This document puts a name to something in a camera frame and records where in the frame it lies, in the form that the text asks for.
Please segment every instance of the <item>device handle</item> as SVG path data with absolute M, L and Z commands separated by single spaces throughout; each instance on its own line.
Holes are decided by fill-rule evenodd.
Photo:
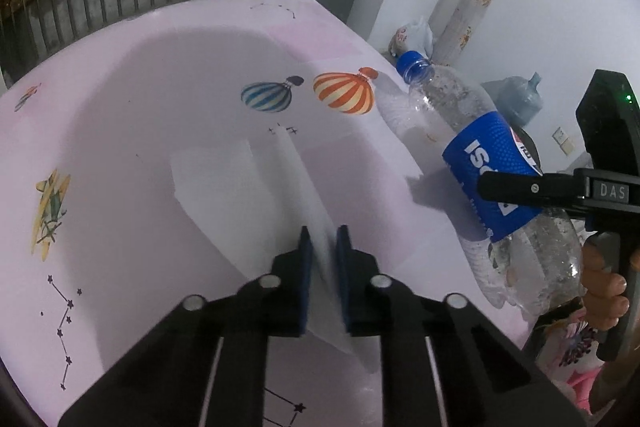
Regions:
M 629 311 L 607 332 L 605 342 L 598 347 L 598 358 L 604 362 L 612 362 L 619 355 L 626 355 L 632 348 L 634 330 L 640 318 L 640 273 L 631 266 L 631 256 L 638 246 L 640 233 L 620 234 L 617 272 L 626 280 L 626 289 L 622 295 L 629 299 Z

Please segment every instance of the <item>blue bottle cap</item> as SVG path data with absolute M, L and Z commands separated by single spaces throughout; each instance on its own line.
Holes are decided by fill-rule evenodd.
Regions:
M 406 52 L 398 58 L 398 61 L 396 62 L 396 71 L 404 78 L 406 71 L 418 60 L 424 60 L 427 64 L 431 65 L 429 59 L 423 57 L 418 52 Z

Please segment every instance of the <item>wall socket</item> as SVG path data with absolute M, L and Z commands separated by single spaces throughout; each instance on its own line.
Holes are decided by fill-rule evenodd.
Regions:
M 556 143 L 560 146 L 560 149 L 562 149 L 562 152 L 566 156 L 569 156 L 575 150 L 574 143 L 569 138 L 569 135 L 564 132 L 562 127 L 558 127 L 551 136 L 556 140 Z

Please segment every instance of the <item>blue striped hot air balloon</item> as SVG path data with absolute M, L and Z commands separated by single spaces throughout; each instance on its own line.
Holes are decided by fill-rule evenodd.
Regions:
M 285 82 L 256 82 L 242 88 L 240 99 L 256 111 L 284 111 L 291 104 L 291 86 L 303 82 L 300 76 L 290 76 Z

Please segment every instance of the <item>silver screw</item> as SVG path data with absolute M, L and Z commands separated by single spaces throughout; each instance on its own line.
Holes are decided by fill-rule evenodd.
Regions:
M 271 273 L 260 277 L 260 286 L 263 288 L 277 288 L 280 283 L 282 283 L 280 277 Z
M 369 282 L 374 288 L 389 288 L 392 280 L 386 275 L 374 275 Z
M 457 310 L 461 310 L 462 308 L 464 308 L 467 303 L 468 300 L 466 300 L 466 297 L 464 295 L 460 295 L 459 293 L 452 293 L 447 297 L 447 304 Z
M 206 300 L 204 299 L 204 297 L 200 295 L 189 295 L 182 301 L 182 307 L 188 312 L 194 312 L 201 309 L 204 306 L 205 302 Z

